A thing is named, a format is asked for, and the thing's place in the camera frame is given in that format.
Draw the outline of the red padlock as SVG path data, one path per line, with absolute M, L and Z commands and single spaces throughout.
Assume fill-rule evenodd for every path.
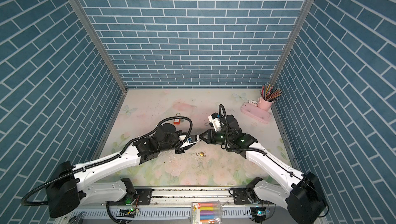
M 173 124 L 174 125 L 180 125 L 181 123 L 183 123 L 183 120 L 180 118 L 181 117 L 181 113 L 176 113 L 175 117 L 176 118 L 173 120 Z

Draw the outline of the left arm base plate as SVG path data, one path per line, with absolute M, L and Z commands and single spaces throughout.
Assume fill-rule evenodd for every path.
M 149 205 L 151 202 L 153 189 L 152 188 L 138 188 L 135 193 L 127 192 L 119 201 L 109 201 L 109 205 L 118 206 L 139 206 Z

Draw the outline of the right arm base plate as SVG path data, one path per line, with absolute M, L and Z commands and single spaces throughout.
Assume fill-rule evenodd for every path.
M 233 197 L 236 205 L 241 204 L 272 204 L 270 201 L 259 199 L 252 189 L 230 188 L 229 194 Z

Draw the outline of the small brass padlock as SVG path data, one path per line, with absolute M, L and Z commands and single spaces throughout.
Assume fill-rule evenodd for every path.
M 196 156 L 204 158 L 206 157 L 206 154 L 204 152 L 200 152 L 200 153 L 196 153 Z

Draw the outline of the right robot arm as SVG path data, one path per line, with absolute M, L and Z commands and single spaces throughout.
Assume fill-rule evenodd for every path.
M 304 174 L 276 158 L 255 137 L 243 132 L 234 116 L 213 114 L 208 119 L 212 129 L 200 134 L 198 140 L 241 155 L 277 182 L 272 185 L 261 177 L 253 179 L 245 190 L 250 202 L 272 202 L 286 209 L 298 224 L 312 224 L 330 209 L 316 175 Z

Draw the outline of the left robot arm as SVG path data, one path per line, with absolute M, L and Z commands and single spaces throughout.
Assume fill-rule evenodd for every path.
M 130 179 L 109 184 L 99 181 L 155 159 L 163 151 L 184 153 L 199 140 L 198 135 L 177 131 L 174 125 L 165 123 L 158 126 L 153 134 L 131 141 L 119 152 L 75 166 L 70 162 L 60 164 L 53 175 L 60 177 L 60 180 L 45 188 L 50 217 L 62 217 L 80 205 L 91 203 L 135 205 L 138 193 Z

